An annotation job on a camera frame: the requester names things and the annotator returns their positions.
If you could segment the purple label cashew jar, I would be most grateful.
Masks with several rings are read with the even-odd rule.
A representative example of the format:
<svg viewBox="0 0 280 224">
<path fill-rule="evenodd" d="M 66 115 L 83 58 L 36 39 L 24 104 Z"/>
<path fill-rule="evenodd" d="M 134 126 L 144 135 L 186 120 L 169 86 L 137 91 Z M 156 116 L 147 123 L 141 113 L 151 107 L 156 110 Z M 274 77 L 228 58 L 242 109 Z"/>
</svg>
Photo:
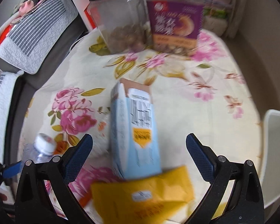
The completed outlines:
<svg viewBox="0 0 280 224">
<path fill-rule="evenodd" d="M 145 0 L 154 50 L 191 56 L 204 19 L 203 0 Z"/>
</svg>

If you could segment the grey curtain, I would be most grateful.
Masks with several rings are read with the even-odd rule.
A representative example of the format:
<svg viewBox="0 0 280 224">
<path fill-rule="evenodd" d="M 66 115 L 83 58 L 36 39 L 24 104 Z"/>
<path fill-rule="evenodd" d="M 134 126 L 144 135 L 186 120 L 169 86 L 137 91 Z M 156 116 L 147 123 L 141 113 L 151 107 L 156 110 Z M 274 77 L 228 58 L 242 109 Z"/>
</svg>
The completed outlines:
<svg viewBox="0 0 280 224">
<path fill-rule="evenodd" d="M 246 3 L 247 3 L 247 0 L 236 0 L 235 1 L 233 15 L 232 15 L 231 21 L 229 22 L 227 31 L 225 33 L 226 37 L 234 38 L 236 36 L 240 23 L 242 21 L 244 13 L 245 13 Z"/>
</svg>

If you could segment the red gift box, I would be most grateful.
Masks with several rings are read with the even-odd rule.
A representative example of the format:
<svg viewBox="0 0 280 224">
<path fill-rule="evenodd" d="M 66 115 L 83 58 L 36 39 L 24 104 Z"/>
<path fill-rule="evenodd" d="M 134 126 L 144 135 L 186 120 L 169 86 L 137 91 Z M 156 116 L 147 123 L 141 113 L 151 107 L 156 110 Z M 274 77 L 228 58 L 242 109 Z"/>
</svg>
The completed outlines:
<svg viewBox="0 0 280 224">
<path fill-rule="evenodd" d="M 87 19 L 87 24 L 89 27 L 88 31 L 93 31 L 97 28 L 97 23 L 95 22 L 94 17 L 92 16 L 90 11 L 90 1 L 88 1 L 87 6 L 84 8 L 83 11 Z"/>
</svg>

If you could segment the white trash bin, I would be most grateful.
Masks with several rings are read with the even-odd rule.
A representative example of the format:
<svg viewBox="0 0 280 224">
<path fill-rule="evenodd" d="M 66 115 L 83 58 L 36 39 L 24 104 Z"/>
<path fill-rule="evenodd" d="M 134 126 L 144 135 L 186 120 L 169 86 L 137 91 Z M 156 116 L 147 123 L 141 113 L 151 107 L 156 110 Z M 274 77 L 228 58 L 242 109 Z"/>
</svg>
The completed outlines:
<svg viewBox="0 0 280 224">
<path fill-rule="evenodd" d="M 264 207 L 280 198 L 280 111 L 270 109 L 263 119 L 263 158 L 259 180 Z"/>
</svg>

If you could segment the light blue carton box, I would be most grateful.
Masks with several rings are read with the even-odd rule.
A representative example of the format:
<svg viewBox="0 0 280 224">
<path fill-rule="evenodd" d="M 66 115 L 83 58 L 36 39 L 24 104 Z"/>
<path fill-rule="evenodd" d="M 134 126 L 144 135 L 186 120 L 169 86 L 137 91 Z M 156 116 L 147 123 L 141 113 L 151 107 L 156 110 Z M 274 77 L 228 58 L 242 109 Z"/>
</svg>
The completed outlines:
<svg viewBox="0 0 280 224">
<path fill-rule="evenodd" d="M 154 104 L 147 85 L 122 78 L 113 87 L 110 141 L 113 166 L 121 179 L 161 173 Z"/>
</svg>

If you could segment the grey sofa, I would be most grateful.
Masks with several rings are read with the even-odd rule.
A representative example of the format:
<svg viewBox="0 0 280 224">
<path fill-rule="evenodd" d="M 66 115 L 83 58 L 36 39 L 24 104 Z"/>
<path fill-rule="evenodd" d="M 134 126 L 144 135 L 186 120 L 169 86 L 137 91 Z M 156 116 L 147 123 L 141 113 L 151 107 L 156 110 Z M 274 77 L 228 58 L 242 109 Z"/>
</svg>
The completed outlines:
<svg viewBox="0 0 280 224">
<path fill-rule="evenodd" d="M 32 95 L 51 77 L 69 52 L 70 45 L 85 31 L 78 15 L 50 50 L 36 74 L 20 70 L 0 71 L 0 162 L 9 163 L 16 153 L 24 115 Z"/>
</svg>

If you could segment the yellow snack wrapper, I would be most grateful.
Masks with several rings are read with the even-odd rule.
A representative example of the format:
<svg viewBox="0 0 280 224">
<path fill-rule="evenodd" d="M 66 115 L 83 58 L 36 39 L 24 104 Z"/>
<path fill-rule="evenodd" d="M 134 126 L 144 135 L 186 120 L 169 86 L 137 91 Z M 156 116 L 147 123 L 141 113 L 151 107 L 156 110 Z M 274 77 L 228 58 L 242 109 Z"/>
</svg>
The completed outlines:
<svg viewBox="0 0 280 224">
<path fill-rule="evenodd" d="M 185 166 L 140 180 L 94 183 L 91 192 L 104 223 L 163 223 L 194 199 Z"/>
</svg>

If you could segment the floral tablecloth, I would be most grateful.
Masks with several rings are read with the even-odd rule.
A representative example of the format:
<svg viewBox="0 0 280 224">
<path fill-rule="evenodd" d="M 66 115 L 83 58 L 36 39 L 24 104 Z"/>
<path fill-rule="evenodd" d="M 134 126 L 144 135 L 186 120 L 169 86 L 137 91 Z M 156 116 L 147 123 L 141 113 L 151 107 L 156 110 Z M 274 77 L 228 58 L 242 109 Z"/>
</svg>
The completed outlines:
<svg viewBox="0 0 280 224">
<path fill-rule="evenodd" d="M 38 133 L 54 138 L 60 153 L 85 133 L 92 135 L 90 159 L 70 184 L 77 199 L 90 199 L 95 180 L 116 179 L 108 153 L 112 88 L 121 78 L 148 85 L 162 168 L 187 166 L 193 186 L 193 199 L 167 220 L 182 223 L 209 187 L 187 152 L 188 134 L 232 162 L 250 159 L 256 169 L 262 164 L 259 113 L 236 61 L 213 33 L 203 31 L 198 44 L 189 58 L 154 50 L 112 55 L 99 32 L 92 31 L 55 72 L 44 72 L 25 114 L 18 157 Z"/>
</svg>

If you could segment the clear jar with nuts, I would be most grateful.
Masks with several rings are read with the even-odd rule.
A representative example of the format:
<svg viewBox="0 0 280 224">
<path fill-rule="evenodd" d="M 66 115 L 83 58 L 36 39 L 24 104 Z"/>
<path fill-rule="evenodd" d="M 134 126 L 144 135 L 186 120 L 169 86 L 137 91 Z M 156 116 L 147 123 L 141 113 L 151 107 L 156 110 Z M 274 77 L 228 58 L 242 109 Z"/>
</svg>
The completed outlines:
<svg viewBox="0 0 280 224">
<path fill-rule="evenodd" d="M 145 48 L 144 0 L 89 0 L 88 10 L 112 54 Z"/>
</svg>

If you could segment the pink pig plush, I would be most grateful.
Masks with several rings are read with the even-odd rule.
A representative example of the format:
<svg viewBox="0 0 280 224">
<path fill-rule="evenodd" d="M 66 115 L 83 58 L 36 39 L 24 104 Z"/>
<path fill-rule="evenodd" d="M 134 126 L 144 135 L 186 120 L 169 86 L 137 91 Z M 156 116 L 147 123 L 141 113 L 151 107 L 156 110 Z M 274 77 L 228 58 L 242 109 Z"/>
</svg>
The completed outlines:
<svg viewBox="0 0 280 224">
<path fill-rule="evenodd" d="M 32 11 L 33 9 L 37 8 L 38 5 L 40 5 L 43 2 L 43 0 L 40 0 L 37 4 L 34 4 L 32 0 L 27 0 L 24 3 L 20 4 L 19 7 L 19 15 L 23 17 L 28 12 Z"/>
</svg>

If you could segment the grey striped sofa cover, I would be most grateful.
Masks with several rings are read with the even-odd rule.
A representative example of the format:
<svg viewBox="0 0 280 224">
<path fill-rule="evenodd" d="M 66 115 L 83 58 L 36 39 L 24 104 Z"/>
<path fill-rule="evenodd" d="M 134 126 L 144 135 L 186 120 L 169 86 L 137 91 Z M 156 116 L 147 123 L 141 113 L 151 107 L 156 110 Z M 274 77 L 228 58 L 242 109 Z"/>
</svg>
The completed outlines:
<svg viewBox="0 0 280 224">
<path fill-rule="evenodd" d="M 0 44 L 0 71 L 36 74 L 78 11 L 71 0 L 46 0 L 13 26 Z"/>
</svg>

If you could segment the plastic water bottle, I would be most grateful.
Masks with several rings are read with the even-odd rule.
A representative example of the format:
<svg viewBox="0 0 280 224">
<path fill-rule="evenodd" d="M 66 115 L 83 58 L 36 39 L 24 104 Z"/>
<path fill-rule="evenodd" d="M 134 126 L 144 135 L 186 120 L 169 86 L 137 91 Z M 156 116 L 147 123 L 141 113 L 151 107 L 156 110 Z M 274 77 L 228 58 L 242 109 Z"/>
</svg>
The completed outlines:
<svg viewBox="0 0 280 224">
<path fill-rule="evenodd" d="M 27 160 L 34 163 L 44 163 L 51 160 L 57 148 L 55 140 L 44 133 L 37 134 L 33 143 L 25 145 L 23 156 L 21 159 L 22 164 Z"/>
</svg>

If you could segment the stack of books on floor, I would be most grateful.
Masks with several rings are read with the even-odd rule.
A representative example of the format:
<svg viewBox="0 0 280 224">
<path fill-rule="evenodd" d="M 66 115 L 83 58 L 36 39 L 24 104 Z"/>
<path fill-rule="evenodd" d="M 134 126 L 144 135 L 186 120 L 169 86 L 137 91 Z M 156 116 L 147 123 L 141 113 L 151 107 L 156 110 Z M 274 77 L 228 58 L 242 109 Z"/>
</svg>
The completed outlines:
<svg viewBox="0 0 280 224">
<path fill-rule="evenodd" d="M 232 20 L 236 0 L 203 0 L 203 28 L 221 37 Z"/>
</svg>

